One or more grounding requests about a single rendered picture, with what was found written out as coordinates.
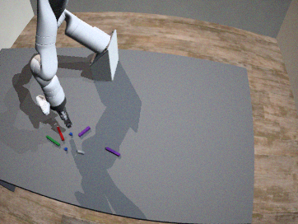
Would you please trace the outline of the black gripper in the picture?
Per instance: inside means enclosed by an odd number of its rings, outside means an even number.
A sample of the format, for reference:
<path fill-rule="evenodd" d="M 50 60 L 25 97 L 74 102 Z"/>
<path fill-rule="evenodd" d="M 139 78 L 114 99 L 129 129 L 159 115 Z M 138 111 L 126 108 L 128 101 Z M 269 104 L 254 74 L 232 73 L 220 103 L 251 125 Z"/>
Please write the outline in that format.
<path fill-rule="evenodd" d="M 58 105 L 58 106 L 50 106 L 50 109 L 51 110 L 54 110 L 54 111 L 57 111 L 57 113 L 59 114 L 61 120 L 63 120 L 64 123 L 66 124 L 66 127 L 67 128 L 71 128 L 72 127 L 72 122 L 69 119 L 68 112 L 66 111 L 66 108 L 65 108 L 66 101 L 67 100 L 66 100 L 66 97 L 64 95 L 63 102 L 60 105 Z M 66 112 L 66 114 L 65 114 L 65 112 Z M 63 117 L 61 115 L 63 115 Z"/>

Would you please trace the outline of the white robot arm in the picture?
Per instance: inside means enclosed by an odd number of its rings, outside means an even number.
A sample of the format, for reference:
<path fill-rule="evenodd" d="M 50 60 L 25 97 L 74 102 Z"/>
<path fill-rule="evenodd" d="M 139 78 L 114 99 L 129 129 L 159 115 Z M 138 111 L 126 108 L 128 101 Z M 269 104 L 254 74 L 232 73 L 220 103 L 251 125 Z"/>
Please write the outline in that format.
<path fill-rule="evenodd" d="M 65 35 L 96 54 L 100 54 L 110 40 L 105 32 L 67 11 L 67 4 L 68 0 L 37 0 L 35 49 L 39 54 L 32 58 L 30 70 L 45 96 L 36 96 L 44 115 L 49 114 L 50 106 L 58 106 L 64 100 L 63 89 L 55 75 L 58 69 L 56 36 L 63 21 L 67 23 Z"/>

